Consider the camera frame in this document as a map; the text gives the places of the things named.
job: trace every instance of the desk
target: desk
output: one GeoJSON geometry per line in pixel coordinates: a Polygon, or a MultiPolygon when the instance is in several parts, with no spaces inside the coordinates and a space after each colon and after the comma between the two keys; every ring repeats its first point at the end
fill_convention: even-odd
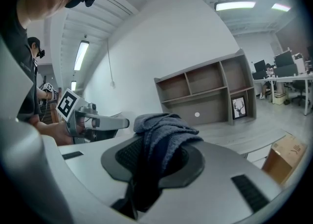
{"type": "MultiPolygon", "coordinates": [[[[275,92],[274,92],[274,81],[276,82],[292,82],[296,80],[304,80],[305,81],[305,108],[304,108],[304,115],[308,114],[308,103],[309,103],[309,87],[308,87],[308,81],[312,80],[313,81],[313,73],[311,74],[301,74],[297,76],[289,76],[289,77],[279,77],[279,78],[274,78],[270,77],[267,79],[262,79],[262,80],[253,80],[254,83],[263,83],[266,81],[270,81],[271,83],[271,92],[272,92],[272,98],[273,98],[273,104],[275,103],[275,92]]],[[[311,103],[313,103],[313,82],[311,82],[311,103]]]]}

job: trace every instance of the cloth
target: cloth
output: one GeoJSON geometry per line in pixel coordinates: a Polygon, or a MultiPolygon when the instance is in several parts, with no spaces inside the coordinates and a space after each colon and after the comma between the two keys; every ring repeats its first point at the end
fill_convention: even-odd
{"type": "Polygon", "coordinates": [[[34,114],[39,114],[40,108],[37,99],[37,67],[27,42],[27,31],[21,26],[16,9],[1,28],[1,34],[13,58],[20,65],[24,73],[33,82],[18,114],[18,119],[28,121],[34,114]]]}
{"type": "Polygon", "coordinates": [[[134,122],[134,132],[144,134],[144,156],[147,164],[159,166],[164,173],[176,149],[186,141],[203,140],[198,130],[174,113],[144,114],[134,122]]]}

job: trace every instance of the ceiling light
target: ceiling light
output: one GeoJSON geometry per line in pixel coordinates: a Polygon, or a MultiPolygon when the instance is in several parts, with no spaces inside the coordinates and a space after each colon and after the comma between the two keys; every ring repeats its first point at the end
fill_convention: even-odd
{"type": "Polygon", "coordinates": [[[277,9],[277,10],[281,10],[281,11],[285,11],[285,12],[287,12],[291,9],[291,7],[288,7],[288,6],[285,6],[282,4],[278,4],[278,3],[275,3],[272,8],[277,9]]]}
{"type": "Polygon", "coordinates": [[[71,89],[72,91],[75,91],[75,89],[76,89],[76,81],[72,81],[71,86],[70,86],[70,89],[71,89]]]}
{"type": "Polygon", "coordinates": [[[80,70],[80,67],[82,66],[83,59],[86,54],[88,46],[89,46],[89,42],[86,42],[86,41],[80,42],[79,49],[76,55],[74,70],[80,70]]]}
{"type": "Polygon", "coordinates": [[[215,10],[221,11],[234,8],[253,8],[254,5],[254,1],[217,2],[215,3],[215,10]]]}

